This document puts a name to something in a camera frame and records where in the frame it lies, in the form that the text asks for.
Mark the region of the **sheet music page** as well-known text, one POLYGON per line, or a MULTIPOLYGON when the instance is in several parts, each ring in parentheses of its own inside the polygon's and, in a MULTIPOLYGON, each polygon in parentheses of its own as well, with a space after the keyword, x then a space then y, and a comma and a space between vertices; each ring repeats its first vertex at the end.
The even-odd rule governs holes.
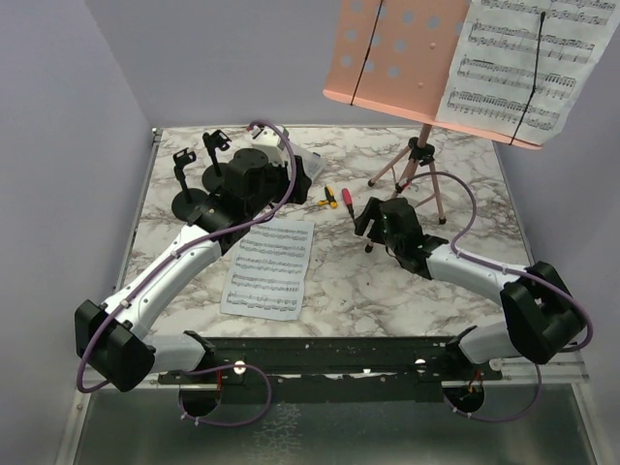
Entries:
POLYGON ((471 2, 437 121, 545 144, 618 24, 616 1, 471 2))
POLYGON ((314 224, 273 219, 235 245, 225 281, 223 314, 273 321, 298 319, 304 297, 314 224))

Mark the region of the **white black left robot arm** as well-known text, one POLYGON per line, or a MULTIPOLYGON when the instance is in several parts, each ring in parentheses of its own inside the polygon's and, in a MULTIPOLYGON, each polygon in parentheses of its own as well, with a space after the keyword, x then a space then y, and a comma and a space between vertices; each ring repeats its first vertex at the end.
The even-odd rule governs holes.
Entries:
POLYGON ((122 392, 147 375, 182 371, 199 383, 213 373, 212 346, 191 331, 150 337, 150 328, 171 301, 208 266, 215 264, 250 229, 273 218, 287 203, 303 204, 312 184, 295 146, 286 143, 271 157, 252 146, 237 150, 224 165, 220 185, 201 191, 185 207, 184 225, 171 245, 134 281, 96 304, 85 300, 75 313, 77 388, 92 367, 122 392))

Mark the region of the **pink tripod music stand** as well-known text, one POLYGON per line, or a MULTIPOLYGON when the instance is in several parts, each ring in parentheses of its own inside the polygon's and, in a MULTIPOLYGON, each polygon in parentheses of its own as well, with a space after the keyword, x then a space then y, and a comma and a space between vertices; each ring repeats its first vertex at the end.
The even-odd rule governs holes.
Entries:
POLYGON ((470 1, 344 1, 324 94, 349 107, 374 110, 419 123, 418 135, 391 150, 390 159, 367 181, 374 187, 387 173, 398 197, 416 174, 431 179, 431 193, 420 205, 435 202, 445 224, 442 192, 428 139, 435 129, 529 147, 519 139, 534 90, 516 106, 515 127, 502 135, 472 124, 439 120, 437 113, 453 72, 450 68, 470 1))

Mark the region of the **black stand holding white microphone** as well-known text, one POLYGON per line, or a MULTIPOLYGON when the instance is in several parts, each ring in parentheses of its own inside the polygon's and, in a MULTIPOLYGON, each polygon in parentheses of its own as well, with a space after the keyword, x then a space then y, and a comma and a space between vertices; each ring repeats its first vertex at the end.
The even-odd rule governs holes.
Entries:
POLYGON ((184 148, 172 155, 174 161, 173 173, 179 182, 181 191, 175 195, 171 203, 173 215, 180 221, 186 221, 197 205, 204 202, 208 194, 198 188, 190 188, 186 182, 184 169, 197 159, 194 151, 184 148))

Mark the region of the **black round microphone stand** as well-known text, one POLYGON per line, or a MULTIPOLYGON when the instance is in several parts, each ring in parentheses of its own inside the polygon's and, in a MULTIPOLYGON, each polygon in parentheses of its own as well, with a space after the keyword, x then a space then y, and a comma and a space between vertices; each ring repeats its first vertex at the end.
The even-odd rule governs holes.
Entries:
POLYGON ((224 181, 224 175, 228 167, 227 163, 218 161, 217 153, 219 151, 227 151, 231 146, 231 139, 223 131, 216 130, 213 133, 203 133, 202 142, 211 165, 202 174, 201 182, 204 189, 211 193, 224 181))

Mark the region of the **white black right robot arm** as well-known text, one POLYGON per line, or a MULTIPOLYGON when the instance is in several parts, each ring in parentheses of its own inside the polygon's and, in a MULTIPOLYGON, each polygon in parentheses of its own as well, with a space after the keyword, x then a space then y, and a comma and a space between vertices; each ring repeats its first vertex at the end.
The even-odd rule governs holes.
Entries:
POLYGON ((505 320, 474 326, 452 341, 445 366, 466 379, 494 358, 525 357, 545 364, 586 328, 570 293, 549 263, 532 266, 466 259, 441 237, 424 233, 415 209, 404 199, 372 198, 355 218, 355 234, 386 246, 407 271, 483 296, 501 306, 505 320))

